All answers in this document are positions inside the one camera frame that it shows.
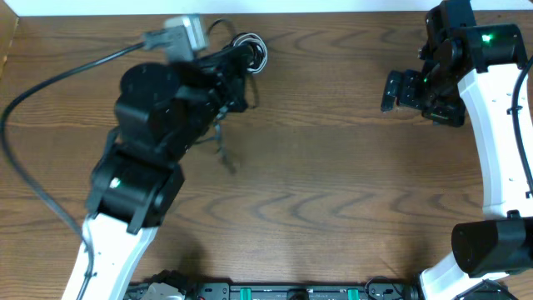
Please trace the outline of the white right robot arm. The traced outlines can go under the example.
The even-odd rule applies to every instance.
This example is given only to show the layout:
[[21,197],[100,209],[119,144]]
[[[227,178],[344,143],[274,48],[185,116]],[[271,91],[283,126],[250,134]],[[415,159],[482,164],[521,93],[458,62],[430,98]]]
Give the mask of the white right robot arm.
[[454,226],[451,252],[402,290],[404,299],[508,299],[499,280],[532,267],[532,60],[514,24],[480,26],[467,1],[426,14],[422,70],[390,72],[381,110],[409,107],[451,127],[470,122],[484,219]]

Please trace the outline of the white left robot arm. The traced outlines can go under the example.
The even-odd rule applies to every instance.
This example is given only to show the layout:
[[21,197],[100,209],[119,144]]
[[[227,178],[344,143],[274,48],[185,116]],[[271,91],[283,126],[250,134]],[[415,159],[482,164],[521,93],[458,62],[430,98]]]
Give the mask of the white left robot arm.
[[108,136],[92,171],[82,225],[87,243],[63,296],[120,299],[176,198],[183,156],[225,112],[247,109],[251,46],[190,62],[145,62],[125,72]]

